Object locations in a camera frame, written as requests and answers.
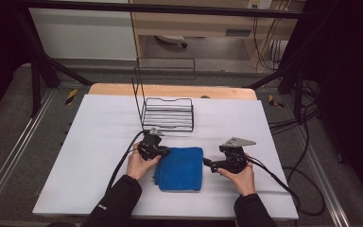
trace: white wall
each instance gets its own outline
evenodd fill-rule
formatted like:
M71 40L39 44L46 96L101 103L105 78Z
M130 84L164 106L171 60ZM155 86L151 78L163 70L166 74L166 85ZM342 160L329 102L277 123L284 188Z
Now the white wall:
M128 3L127 0L95 2ZM56 59L137 57L129 12L30 9L45 52Z

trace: white table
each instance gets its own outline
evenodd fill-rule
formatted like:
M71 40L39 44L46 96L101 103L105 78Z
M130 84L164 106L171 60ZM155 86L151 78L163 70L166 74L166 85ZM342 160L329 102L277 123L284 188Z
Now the white table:
M217 161L225 159L218 146L232 136L249 139L257 144L245 151L285 183L260 101L192 99L194 131L182 137L164 136L161 145L202 147L204 157ZM134 96L85 96L33 213L47 217L90 214L140 130ZM126 172L126 165L116 179ZM270 216L297 219L290 195L264 170L254 167L254 171L257 192ZM234 219L238 193L229 180L211 173L209 167L203 168L202 188L196 193L162 192L154 185L153 172L151 169L140 182L143 195L133 210L134 218Z

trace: gray floor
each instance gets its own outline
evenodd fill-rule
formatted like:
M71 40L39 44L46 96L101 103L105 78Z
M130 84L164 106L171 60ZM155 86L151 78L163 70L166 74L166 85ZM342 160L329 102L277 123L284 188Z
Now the gray floor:
M198 77L194 82L189 83L190 85L240 87L251 84L267 74L267 72L257 73L256 70L251 69L240 40L188 38L186 41L188 47L182 49L177 45L166 44L151 37L148 40L146 57L195 58ZM130 78L133 77L130 66L120 62L112 62L111 67L106 67L108 65L85 67L85 64L84 67L73 66L82 76L99 82L130 82ZM54 221L80 223L83 220L80 217L42 218L31 214L35 201L38 199L37 193L43 187L50 168L61 150L61 143L66 137L65 132L70 129L69 123L76 115L83 95L88 92L88 87L77 86L78 93L72 105L64 105L69 92L76 85L73 80L65 76L61 78L64 85L55 90L43 120L35 130L23 156L0 194L0 221L5 221L0 222L1 226L45 226L46 223ZM173 80L158 82L185 84L185 81ZM291 118L287 108L268 104L268 95L274 95L277 102L292 100L290 95L278 95L274 89L278 83L279 81L275 80L256 91L258 98L263 101L268 122ZM15 79L0 103L0 167L5 163L11 149L26 127L30 113L30 72L28 67L22 67L17 70ZM310 144L317 153L351 226L363 226L363 186L350 166L337 161L336 150L329 133L323 126L322 119L313 118L308 122L308 128ZM273 139L282 166L293 166L303 152L298 131L296 129L285 131L274 135ZM299 169L315 180L314 173L306 160L302 162ZM303 210L316 212L320 209L320 196L314 187L299 174L293 175L290 187L300 196ZM335 226L328 209L317 217L303 213L299 215L299 226ZM166 226L226 226L227 224L230 223L169 221ZM293 225L291 221L279 224L280 226Z

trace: table surface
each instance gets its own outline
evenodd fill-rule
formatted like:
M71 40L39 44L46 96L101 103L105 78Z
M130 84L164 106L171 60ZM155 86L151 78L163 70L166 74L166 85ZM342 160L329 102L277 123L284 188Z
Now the table surface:
M180 97L191 93L194 96L194 131L184 137L165 136L164 145L202 147L204 157L217 161L225 158L217 146L230 137L250 139L257 145L245 150L285 182L261 102L255 100L253 90L145 85L145 92L156 96ZM92 86L90 94L80 105L72 129L34 207L34 214L49 217L88 215L91 212L123 155L122 148L126 148L141 130L135 98L131 95L133 91L129 84ZM123 165L116 179L125 171L126 165ZM270 216L275 219L298 218L291 196L261 168L256 168L255 174L257 192ZM152 176L151 169L140 181L143 195L133 211L134 218L234 219L233 203L238 193L229 180L211 173L209 167L203 168L202 188L196 193L162 192L153 184Z

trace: handheld controller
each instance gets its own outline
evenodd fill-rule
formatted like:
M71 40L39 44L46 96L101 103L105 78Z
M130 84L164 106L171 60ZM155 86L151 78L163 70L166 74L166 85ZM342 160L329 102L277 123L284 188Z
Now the handheld controller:
M225 144L219 146L219 151L226 155L226 160L212 162L209 159L203 158L202 162L205 166L210 167L213 173L217 172L218 168L224 168L232 173L239 173L248 163L242 147L255 144L255 142L250 140L232 137Z
M144 132L144 139L138 145L138 151L144 160L154 159L157 155L165 156L170 152L170 148L159 146L162 141L160 135L163 134L155 128Z

